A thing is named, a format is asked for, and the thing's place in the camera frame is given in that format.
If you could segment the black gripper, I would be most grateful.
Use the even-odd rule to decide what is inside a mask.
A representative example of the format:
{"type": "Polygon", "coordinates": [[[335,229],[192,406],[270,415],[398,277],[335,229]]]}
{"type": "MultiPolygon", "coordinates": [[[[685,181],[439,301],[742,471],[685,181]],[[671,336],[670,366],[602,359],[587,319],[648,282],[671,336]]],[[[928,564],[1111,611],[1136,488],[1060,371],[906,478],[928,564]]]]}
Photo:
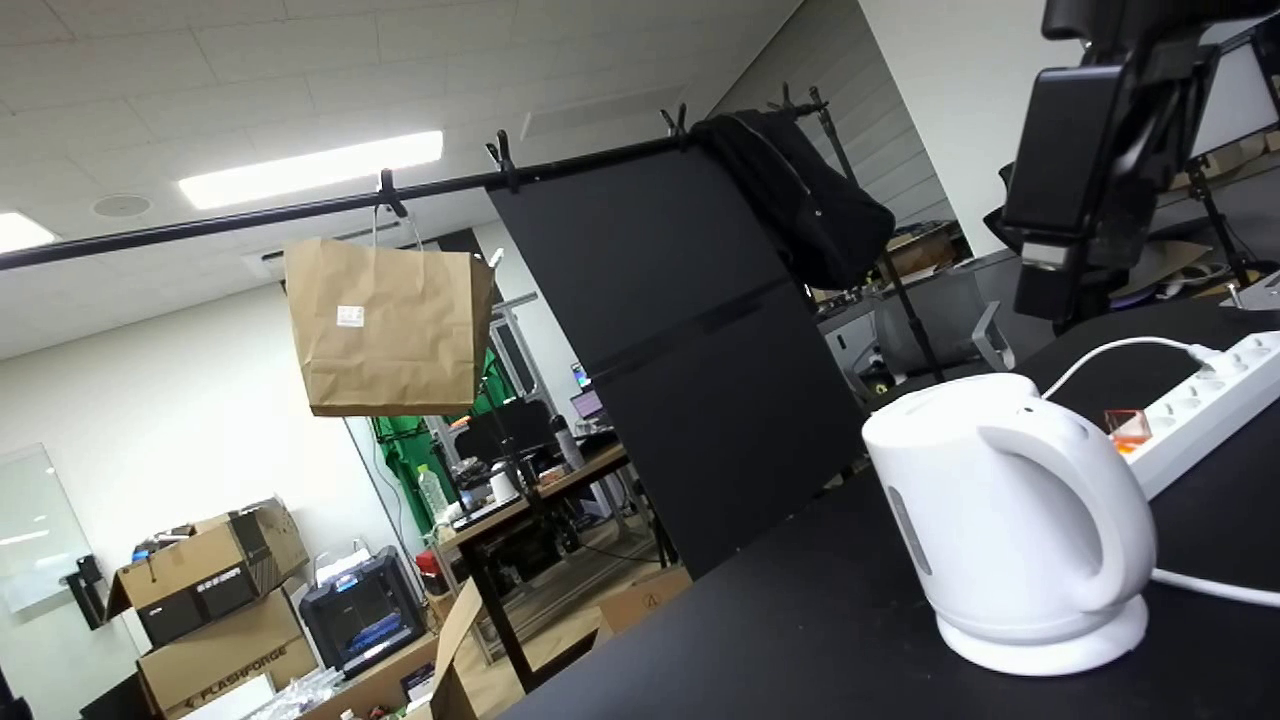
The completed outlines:
{"type": "Polygon", "coordinates": [[[1026,314],[1066,319],[1078,309],[1092,208],[1092,258],[1136,262],[1203,107],[1203,52],[1167,35],[1276,8],[1280,0],[1045,0],[1039,35],[1079,40],[1098,67],[1045,67],[1034,82],[1002,210],[1016,237],[1026,314]]]}

